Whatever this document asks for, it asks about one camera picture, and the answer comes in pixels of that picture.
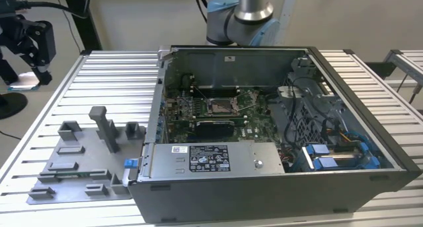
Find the black stand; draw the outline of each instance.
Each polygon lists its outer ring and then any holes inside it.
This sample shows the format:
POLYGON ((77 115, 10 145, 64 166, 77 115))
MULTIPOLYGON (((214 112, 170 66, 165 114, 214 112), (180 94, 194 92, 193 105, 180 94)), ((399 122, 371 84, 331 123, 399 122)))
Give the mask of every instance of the black stand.
POLYGON ((0 95, 0 119, 16 115, 26 106, 28 100, 20 93, 6 93, 0 95))

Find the wall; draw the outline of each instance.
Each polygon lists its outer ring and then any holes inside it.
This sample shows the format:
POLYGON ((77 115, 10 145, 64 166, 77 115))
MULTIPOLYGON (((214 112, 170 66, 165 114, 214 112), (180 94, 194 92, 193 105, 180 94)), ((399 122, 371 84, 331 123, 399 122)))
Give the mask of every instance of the wall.
POLYGON ((421 0, 296 0, 285 44, 381 60, 389 49, 421 49, 421 15, 421 0))
MULTIPOLYGON (((271 0, 279 18, 283 0, 271 0)), ((160 45, 201 45, 205 23, 194 0, 93 0, 92 13, 109 50, 156 50, 160 45)))

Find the barcode sticker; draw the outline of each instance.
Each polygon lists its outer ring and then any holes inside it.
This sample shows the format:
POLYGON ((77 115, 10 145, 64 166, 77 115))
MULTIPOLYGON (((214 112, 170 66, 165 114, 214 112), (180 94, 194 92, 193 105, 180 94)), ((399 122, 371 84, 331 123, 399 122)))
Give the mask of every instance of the barcode sticker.
POLYGON ((188 146, 172 146, 172 153, 186 153, 188 146))

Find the gray vertical post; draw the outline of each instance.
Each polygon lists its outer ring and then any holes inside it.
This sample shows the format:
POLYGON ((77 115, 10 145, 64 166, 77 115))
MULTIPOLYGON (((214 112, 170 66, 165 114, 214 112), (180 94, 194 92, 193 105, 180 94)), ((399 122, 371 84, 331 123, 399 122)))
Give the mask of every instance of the gray vertical post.
POLYGON ((108 150, 110 151, 110 153, 114 153, 118 151, 118 145, 114 139, 114 131, 112 130, 109 122, 105 118, 105 113, 105 107, 92 107, 88 116, 97 124, 100 138, 104 139, 108 150))

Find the blue latch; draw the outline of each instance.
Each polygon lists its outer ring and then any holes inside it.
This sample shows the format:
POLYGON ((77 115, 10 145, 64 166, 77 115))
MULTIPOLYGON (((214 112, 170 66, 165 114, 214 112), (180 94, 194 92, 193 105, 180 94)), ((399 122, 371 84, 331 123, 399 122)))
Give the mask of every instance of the blue latch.
POLYGON ((137 159, 125 159, 124 167, 126 169, 137 169, 138 168, 138 160, 137 159))

